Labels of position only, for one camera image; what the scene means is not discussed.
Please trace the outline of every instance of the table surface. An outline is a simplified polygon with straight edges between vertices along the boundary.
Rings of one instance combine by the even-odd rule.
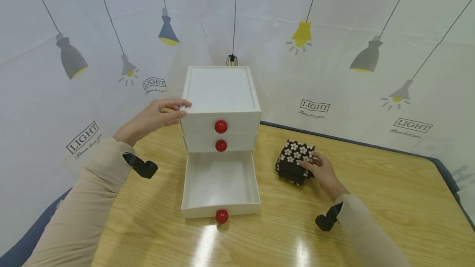
[[[367,146],[260,126],[254,164],[258,214],[185,220],[186,149],[179,126],[154,132],[136,154],[159,165],[151,180],[129,174],[113,204],[93,266],[360,266],[337,223],[314,220],[332,202],[315,180],[280,180],[275,161],[287,139],[316,146],[359,196],[412,266],[475,266],[475,234],[430,161]]]

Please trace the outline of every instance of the beige sleeve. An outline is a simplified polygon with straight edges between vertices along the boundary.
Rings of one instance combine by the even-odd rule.
[[[376,223],[359,198],[341,195],[335,204],[341,202],[343,207],[337,216],[338,222],[356,249],[363,266],[409,266],[402,251]]]
[[[131,167],[134,149],[115,139],[97,146],[23,266],[91,266],[107,215]]]

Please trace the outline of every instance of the drawer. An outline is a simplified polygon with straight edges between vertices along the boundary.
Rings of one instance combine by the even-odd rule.
[[[185,135],[188,152],[252,151],[256,133],[211,133]]]
[[[189,153],[181,211],[184,218],[257,213],[259,189],[251,151]]]
[[[183,134],[231,134],[256,133],[261,113],[227,112],[227,113],[188,113],[181,119]]]

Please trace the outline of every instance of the red drawer knob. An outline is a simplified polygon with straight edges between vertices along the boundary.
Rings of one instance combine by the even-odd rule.
[[[215,124],[214,124],[214,129],[216,130],[216,132],[218,132],[219,134],[222,134],[224,132],[226,132],[228,130],[228,123],[226,123],[225,121],[223,120],[219,120],[217,121]]]
[[[228,212],[224,209],[220,209],[218,211],[216,211],[216,222],[218,222],[218,224],[224,224],[228,221],[228,218],[229,218],[229,215],[228,215]]]
[[[219,139],[216,142],[215,148],[216,148],[216,151],[218,152],[224,152],[228,148],[228,144],[224,140]]]

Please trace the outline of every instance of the pendant lamp illustration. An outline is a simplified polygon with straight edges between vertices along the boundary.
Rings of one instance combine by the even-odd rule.
[[[58,31],[56,35],[56,45],[61,49],[61,63],[66,72],[66,75],[70,80],[75,79],[80,76],[86,68],[88,67],[86,60],[81,55],[81,53],[69,43],[69,37],[64,37],[63,34],[59,31],[56,22],[54,22],[53,16],[51,15],[46,3],[44,0],[41,0],[43,5],[46,8],[46,11],[51,18],[51,21],[54,24],[54,27]]]
[[[298,28],[295,31],[294,35],[292,35],[293,42],[286,42],[287,45],[292,45],[289,49],[289,52],[296,49],[296,55],[299,52],[299,49],[302,49],[303,52],[306,51],[305,45],[312,45],[309,41],[312,40],[312,33],[310,32],[310,26],[312,23],[308,21],[308,17],[310,16],[310,11],[312,10],[313,0],[310,3],[310,8],[308,9],[307,19],[305,22],[300,22],[298,24]]]
[[[134,85],[134,80],[132,79],[132,76],[134,76],[135,79],[138,79],[137,75],[135,75],[135,73],[138,72],[138,69],[131,62],[129,62],[129,59],[128,59],[127,55],[124,53],[124,48],[122,48],[122,43],[120,42],[118,32],[115,29],[114,23],[112,21],[112,17],[109,13],[109,9],[107,8],[106,0],[102,0],[102,1],[104,2],[104,6],[106,7],[107,15],[109,16],[109,20],[112,24],[112,29],[115,32],[115,36],[118,39],[119,46],[120,46],[120,49],[122,51],[121,58],[122,58],[122,62],[124,64],[122,66],[122,77],[119,80],[119,82],[122,82],[123,80],[125,80],[125,85],[127,86],[128,82],[130,81],[132,86],[133,86]]]
[[[460,18],[460,16],[463,14],[463,12],[466,10],[466,8],[470,5],[470,3],[472,2],[473,0],[469,0],[469,2],[465,5],[465,7],[462,9],[462,11],[459,13],[459,15],[456,17],[455,21],[452,23],[452,25],[450,25],[449,29],[447,30],[447,32],[445,32],[444,36],[440,39],[440,41],[437,43],[437,45],[434,46],[434,48],[432,49],[432,51],[428,54],[428,56],[426,57],[426,59],[424,60],[424,62],[422,62],[421,66],[419,66],[418,70],[416,71],[416,73],[412,76],[412,78],[410,80],[406,80],[406,82],[404,83],[404,85],[397,89],[393,94],[389,95],[389,98],[386,98],[386,97],[383,97],[381,98],[381,100],[384,100],[386,101],[382,107],[385,107],[386,105],[390,104],[388,106],[388,110],[391,110],[391,108],[393,107],[394,104],[397,104],[397,108],[400,110],[401,109],[401,102],[404,102],[405,104],[411,104],[409,102],[409,87],[410,85],[412,84],[414,78],[417,76],[417,74],[419,73],[419,71],[422,69],[422,67],[425,65],[425,63],[427,62],[427,60],[429,60],[429,58],[431,57],[432,53],[435,51],[435,49],[444,41],[445,37],[447,36],[447,34],[450,32],[450,29],[452,29],[452,27],[454,26],[454,24],[457,22],[457,20]]]
[[[168,15],[167,3],[165,0],[163,0],[163,5],[165,6],[164,8],[162,8],[163,26],[158,35],[158,39],[160,39],[164,44],[170,47],[174,47],[178,45],[179,40],[178,37],[175,35],[175,32],[173,31],[171,24],[172,18],[170,18]]]
[[[350,65],[350,69],[359,71],[360,73],[373,73],[376,70],[376,65],[379,60],[379,47],[383,44],[381,42],[381,36],[383,35],[384,30],[386,29],[391,17],[394,14],[394,11],[397,8],[401,0],[397,0],[396,5],[393,8],[388,20],[384,24],[383,30],[381,33],[373,37],[373,40],[369,41],[368,47],[360,52],[353,62]]]
[[[226,66],[238,66],[238,58],[234,55],[234,40],[236,35],[236,8],[238,6],[238,0],[234,0],[234,25],[233,25],[233,50],[231,55],[228,55],[226,59]]]

